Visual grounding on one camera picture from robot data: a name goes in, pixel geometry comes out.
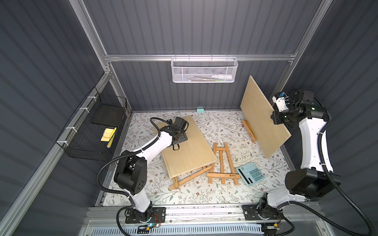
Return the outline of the plywood board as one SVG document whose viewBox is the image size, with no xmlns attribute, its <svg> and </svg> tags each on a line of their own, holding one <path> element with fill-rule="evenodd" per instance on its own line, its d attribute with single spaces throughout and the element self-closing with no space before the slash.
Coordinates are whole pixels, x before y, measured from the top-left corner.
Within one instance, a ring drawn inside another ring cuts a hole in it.
<svg viewBox="0 0 378 236">
<path fill-rule="evenodd" d="M 178 177 L 217 161 L 193 116 L 186 116 L 183 119 L 189 123 L 189 128 L 186 131 L 188 139 L 179 144 L 178 150 L 168 147 L 161 152 L 170 178 Z"/>
<path fill-rule="evenodd" d="M 271 115 L 274 109 L 252 76 L 248 79 L 240 108 L 263 154 L 269 159 L 291 137 L 291 133 L 284 124 L 273 123 Z"/>
</svg>

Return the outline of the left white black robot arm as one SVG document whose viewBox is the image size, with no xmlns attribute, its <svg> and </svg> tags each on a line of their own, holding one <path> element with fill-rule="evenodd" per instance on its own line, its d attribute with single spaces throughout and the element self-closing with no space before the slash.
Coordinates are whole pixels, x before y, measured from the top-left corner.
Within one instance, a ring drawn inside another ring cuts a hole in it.
<svg viewBox="0 0 378 236">
<path fill-rule="evenodd" d="M 189 127 L 189 123 L 179 117 L 174 121 L 152 117 L 150 122 L 157 130 L 157 135 L 134 151 L 124 151 L 114 174 L 114 182 L 126 193 L 132 207 L 140 213 L 146 213 L 152 207 L 144 190 L 149 163 L 165 148 L 179 147 L 180 137 Z"/>
</svg>

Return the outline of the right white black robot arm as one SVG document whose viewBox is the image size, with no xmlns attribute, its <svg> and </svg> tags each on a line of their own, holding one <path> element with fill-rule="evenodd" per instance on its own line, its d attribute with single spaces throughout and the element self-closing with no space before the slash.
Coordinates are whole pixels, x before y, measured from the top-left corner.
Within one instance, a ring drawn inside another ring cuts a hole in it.
<svg viewBox="0 0 378 236">
<path fill-rule="evenodd" d="M 303 157 L 300 169 L 286 174 L 284 186 L 261 197 L 257 207 L 261 219 L 277 215 L 284 203 L 320 198 L 334 189 L 324 173 L 324 167 L 333 172 L 325 133 L 330 115 L 325 106 L 313 91 L 303 89 L 278 92 L 272 101 L 276 106 L 271 115 L 273 123 L 300 129 Z"/>
</svg>

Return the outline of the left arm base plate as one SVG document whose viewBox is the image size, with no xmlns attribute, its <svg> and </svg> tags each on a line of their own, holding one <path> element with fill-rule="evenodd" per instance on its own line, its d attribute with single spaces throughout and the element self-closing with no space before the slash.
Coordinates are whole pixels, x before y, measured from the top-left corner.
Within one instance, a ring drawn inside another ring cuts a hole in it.
<svg viewBox="0 0 378 236">
<path fill-rule="evenodd" d="M 146 212 L 139 212 L 132 207 L 126 208 L 126 220 L 127 224 L 137 223 L 164 223 L 166 217 L 165 207 L 152 207 L 147 209 Z"/>
</svg>

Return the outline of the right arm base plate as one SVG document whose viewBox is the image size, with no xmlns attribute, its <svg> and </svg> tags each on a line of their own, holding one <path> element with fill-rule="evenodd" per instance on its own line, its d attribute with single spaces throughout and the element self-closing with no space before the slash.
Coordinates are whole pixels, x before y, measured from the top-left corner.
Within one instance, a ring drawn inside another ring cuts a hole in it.
<svg viewBox="0 0 378 236">
<path fill-rule="evenodd" d="M 242 205 L 245 220 L 276 220 L 281 219 L 276 208 L 270 206 L 261 208 L 258 204 Z"/>
</svg>

